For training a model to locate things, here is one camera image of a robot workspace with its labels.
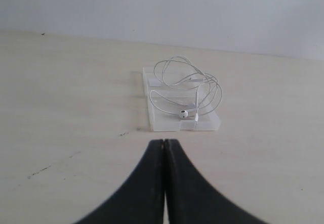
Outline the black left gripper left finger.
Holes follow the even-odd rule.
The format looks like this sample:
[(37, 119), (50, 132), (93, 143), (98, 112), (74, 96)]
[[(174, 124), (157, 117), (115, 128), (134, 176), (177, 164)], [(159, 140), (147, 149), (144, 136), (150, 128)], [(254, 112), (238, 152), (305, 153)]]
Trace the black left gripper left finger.
[(164, 140), (149, 142), (125, 182), (77, 223), (163, 223)]

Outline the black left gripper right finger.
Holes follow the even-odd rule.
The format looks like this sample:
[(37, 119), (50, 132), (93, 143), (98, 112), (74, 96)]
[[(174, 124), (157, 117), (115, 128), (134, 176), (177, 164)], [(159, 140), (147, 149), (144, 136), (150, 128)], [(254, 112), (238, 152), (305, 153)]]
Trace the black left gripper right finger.
[(217, 191), (177, 139), (165, 140), (164, 158), (169, 223), (263, 223)]

